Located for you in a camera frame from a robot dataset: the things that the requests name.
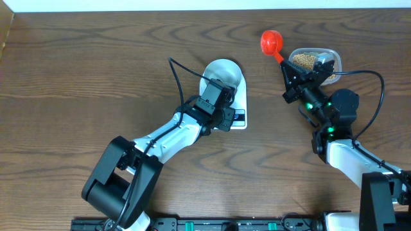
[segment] plastic container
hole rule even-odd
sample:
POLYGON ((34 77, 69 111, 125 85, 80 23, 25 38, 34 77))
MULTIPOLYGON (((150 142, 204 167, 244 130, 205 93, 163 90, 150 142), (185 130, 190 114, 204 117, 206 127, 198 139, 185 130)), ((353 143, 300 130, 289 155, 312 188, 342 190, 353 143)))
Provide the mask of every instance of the plastic container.
MULTIPOLYGON (((333 51, 332 49, 325 49, 325 48, 299 48, 299 49, 296 49, 295 51, 293 51, 293 52, 291 53, 291 55, 290 55, 290 57, 288 58, 288 60, 291 61, 291 62, 293 62, 293 57, 294 57, 295 55, 299 55, 299 54, 316 56, 316 55, 321 54, 321 53, 328 53, 328 54, 333 55, 334 61, 335 61, 335 63, 334 63, 334 71, 341 71, 341 70, 342 70, 340 55, 338 55, 338 53, 335 52, 335 51, 333 51)), ((335 82, 337 82, 337 81, 340 79, 340 77, 341 77, 341 75, 340 75, 340 74, 337 74, 337 75, 335 76, 335 78, 332 78, 332 79, 329 79, 329 78, 328 78, 328 79, 326 79, 326 81, 324 81, 324 83, 322 83, 321 85, 324 86, 324 85, 329 85, 329 84, 335 83, 335 82)))

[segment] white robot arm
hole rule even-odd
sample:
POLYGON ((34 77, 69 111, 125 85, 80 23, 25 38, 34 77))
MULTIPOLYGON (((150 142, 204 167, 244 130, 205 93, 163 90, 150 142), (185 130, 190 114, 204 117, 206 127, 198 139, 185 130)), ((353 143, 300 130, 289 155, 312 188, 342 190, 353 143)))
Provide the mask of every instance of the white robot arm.
POLYGON ((146 230, 150 218, 144 209, 163 164, 214 128, 228 132, 235 115, 233 101, 232 87, 210 79, 203 94, 178 107, 164 126, 132 142, 117 137, 107 146, 82 191, 84 200, 116 221, 105 224, 106 230, 146 230), (132 182, 115 174, 116 167, 132 173, 132 182))

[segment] wood grain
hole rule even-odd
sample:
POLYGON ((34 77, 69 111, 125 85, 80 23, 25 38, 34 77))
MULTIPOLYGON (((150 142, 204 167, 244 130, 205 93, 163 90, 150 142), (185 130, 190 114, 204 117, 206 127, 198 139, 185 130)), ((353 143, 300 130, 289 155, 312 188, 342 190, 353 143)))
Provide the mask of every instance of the wood grain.
MULTIPOLYGON (((411 169, 410 26, 407 9, 17 14, 0 65, 0 229, 68 230, 73 218, 102 216, 81 199, 82 187, 111 139, 170 119, 179 95, 168 56, 198 72, 217 58, 237 61, 249 127, 215 132, 167 162, 149 211, 269 218, 358 210, 360 190, 312 153, 312 129, 281 97, 281 72, 259 37, 278 30, 284 56, 331 48, 346 71, 382 73, 386 100, 360 141, 411 169)), ((178 73, 185 97, 196 94, 198 78, 178 73)), ((339 88, 360 95, 359 131, 380 83, 344 76, 326 92, 339 88)))

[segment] green connector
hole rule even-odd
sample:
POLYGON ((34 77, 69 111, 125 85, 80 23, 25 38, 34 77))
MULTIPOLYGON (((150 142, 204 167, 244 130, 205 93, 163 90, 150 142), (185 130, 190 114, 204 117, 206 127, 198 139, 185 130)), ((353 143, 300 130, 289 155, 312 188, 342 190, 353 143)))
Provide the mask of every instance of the green connector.
POLYGON ((268 230, 277 230, 277 223, 269 223, 268 230))
POLYGON ((194 231, 194 222, 186 222, 186 231, 194 231))

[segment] black cable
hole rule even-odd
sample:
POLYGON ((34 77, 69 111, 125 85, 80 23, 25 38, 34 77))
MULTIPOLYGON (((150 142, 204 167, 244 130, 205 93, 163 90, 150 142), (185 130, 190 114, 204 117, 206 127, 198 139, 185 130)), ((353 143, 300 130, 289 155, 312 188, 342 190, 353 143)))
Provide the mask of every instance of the black cable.
POLYGON ((361 149, 359 147, 359 145, 355 143, 355 141, 359 138, 359 136, 361 136, 361 134, 364 133, 366 131, 366 129, 368 129, 368 127, 371 126, 371 124, 374 122, 375 118, 377 117, 378 113, 380 112, 380 109, 381 109, 381 106, 382 106, 383 100, 384 100, 384 91, 385 91, 385 84, 384 84, 383 76, 380 73, 376 72, 376 71, 346 71, 346 72, 344 71, 344 72, 332 72, 331 73, 331 74, 361 74, 361 73, 374 74, 380 79, 380 81, 381 81, 381 96, 380 96, 380 102, 378 103, 377 110, 375 111, 375 113, 374 113, 373 117, 371 118, 371 120, 368 122, 368 124, 357 135, 355 135, 352 138, 353 146, 362 155, 366 156, 367 158, 369 158, 373 162, 377 163, 380 167, 384 167, 386 170, 392 172, 392 174, 394 176, 396 176, 401 181, 401 183, 403 183, 405 185, 405 187, 407 187, 407 189, 411 192, 411 185, 407 182, 407 180, 400 173, 398 173, 396 170, 394 170, 390 166, 386 165, 386 162, 384 160, 378 160, 377 158, 373 157, 372 155, 368 154, 366 151, 361 149))
POLYGON ((315 123, 311 120, 311 118, 309 118, 306 114, 304 114, 304 112, 301 111, 301 105, 298 105, 298 111, 300 112, 300 114, 314 127, 314 128, 318 128, 318 126, 320 126, 319 124, 315 125, 315 123))
POLYGON ((304 230, 304 231, 309 231, 309 230, 311 230, 311 225, 309 225, 309 224, 307 223, 307 221, 304 220, 304 218, 302 218, 302 216, 301 216, 299 213, 297 213, 297 212, 289 212, 289 213, 285 214, 285 215, 283 216, 283 218, 281 218, 280 225, 282 225, 282 226, 284 227, 284 230, 286 230, 286 231, 291 231, 291 230, 289 230, 288 228, 286 228, 286 227, 285 227, 285 224, 284 224, 285 218, 288 217, 288 216, 290 216, 290 215, 297 215, 297 216, 299 216, 299 217, 302 219, 302 221, 304 222, 304 224, 308 227, 308 229, 306 229, 306 230, 304 230))
POLYGON ((184 67, 183 65, 179 64, 179 63, 178 63, 177 61, 175 61, 172 57, 168 57, 168 61, 169 61, 169 62, 171 61, 171 62, 177 64, 179 67, 183 68, 184 70, 188 71, 188 72, 191 73, 191 74, 194 74, 195 76, 198 76, 198 77, 200 77, 200 78, 203 78, 203 79, 205 79, 205 80, 210 81, 209 78, 207 78, 207 77, 205 77, 205 76, 202 76, 201 74, 198 74, 198 73, 196 73, 196 72, 188 69, 187 67, 184 67))
POLYGON ((146 149, 144 150, 143 154, 141 155, 141 158, 140 158, 140 161, 139 161, 139 165, 137 166, 136 171, 135 171, 135 173, 134 173, 133 180, 132 180, 132 182, 131 182, 131 184, 130 184, 130 190, 128 191, 128 194, 127 194, 127 197, 126 197, 124 206, 123 206, 123 208, 121 209, 120 215, 118 216, 118 218, 117 218, 116 222, 113 224, 113 226, 112 226, 110 229, 108 229, 107 231, 115 231, 115 230, 117 229, 117 226, 119 225, 119 222, 120 222, 121 219, 123 218, 123 216, 124 216, 124 214, 125 214, 125 211, 128 209, 128 206, 130 205, 131 197, 132 197, 132 195, 133 195, 134 187, 136 186, 136 183, 137 183, 138 172, 140 171, 141 167, 143 166, 144 157, 145 157, 146 154, 148 153, 148 150, 150 150, 150 148, 151 148, 159 139, 161 139, 161 137, 165 136, 167 133, 171 132, 172 130, 174 130, 174 129, 176 129, 178 126, 180 126, 180 124, 181 124, 181 122, 182 122, 182 117, 183 117, 183 113, 184 113, 184 96, 183 96, 183 93, 182 93, 182 88, 181 88, 180 80, 179 80, 179 77, 177 76, 177 73, 175 72, 173 63, 177 64, 178 66, 180 66, 180 67, 183 68, 184 70, 190 72, 191 74, 194 74, 194 75, 197 75, 197 76, 200 76, 200 77, 202 77, 202 78, 205 78, 205 79, 209 80, 208 78, 206 78, 206 77, 204 77, 204 76, 202 76, 202 75, 200 75, 200 74, 198 74, 198 73, 195 73, 194 71, 188 69, 187 67, 184 67, 183 65, 179 64, 177 61, 175 61, 174 59, 172 59, 172 57, 168 57, 168 63, 170 64, 171 71, 173 72, 175 81, 176 81, 176 83, 177 83, 177 87, 179 88, 180 103, 181 103, 181 107, 180 107, 180 119, 179 119, 179 121, 178 121, 174 126, 172 126, 171 128, 169 128, 169 129, 166 130, 165 132, 161 133, 160 135, 158 135, 156 138, 152 139, 152 140, 148 143, 146 149))

